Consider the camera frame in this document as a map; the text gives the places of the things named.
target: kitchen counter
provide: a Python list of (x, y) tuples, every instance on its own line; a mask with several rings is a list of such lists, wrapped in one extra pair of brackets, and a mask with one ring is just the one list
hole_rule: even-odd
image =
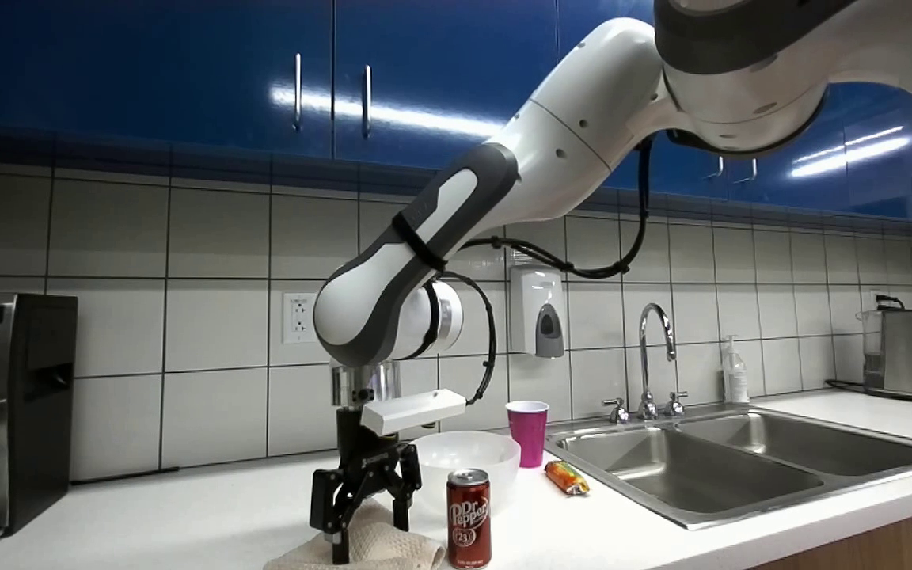
[[(809, 392), (764, 409), (912, 436), (912, 401), (863, 392)], [(309, 491), (329, 453), (188, 468), (74, 489), (58, 508), (0, 543), (0, 570), (237, 570), (309, 543)], [(912, 476), (822, 499), (681, 528), (594, 481), (594, 496), (560, 496), (543, 468), (517, 476), (494, 517), (491, 567), (752, 567), (912, 517)], [(443, 543), (443, 523), (412, 517)]]

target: electrical outlet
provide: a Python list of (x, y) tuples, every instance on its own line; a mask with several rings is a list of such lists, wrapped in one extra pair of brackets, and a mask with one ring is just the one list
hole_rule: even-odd
[(311, 293), (284, 293), (284, 346), (313, 343)]

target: pink cup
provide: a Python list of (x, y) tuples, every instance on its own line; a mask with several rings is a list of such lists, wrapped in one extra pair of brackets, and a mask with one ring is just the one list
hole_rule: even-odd
[(549, 436), (549, 409), (545, 401), (507, 401), (510, 434), (520, 444), (520, 468), (539, 468), (545, 462)]

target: stainless steel sink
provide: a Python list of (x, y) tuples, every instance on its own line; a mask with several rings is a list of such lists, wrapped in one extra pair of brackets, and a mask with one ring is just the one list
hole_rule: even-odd
[(555, 430), (549, 451), (686, 528), (912, 471), (907, 436), (764, 409)]

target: red soda can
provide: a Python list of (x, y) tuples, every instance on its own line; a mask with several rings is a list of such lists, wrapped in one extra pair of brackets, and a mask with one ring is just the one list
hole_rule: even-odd
[(491, 563), (491, 481), (484, 468), (450, 476), (450, 563), (487, 567)]

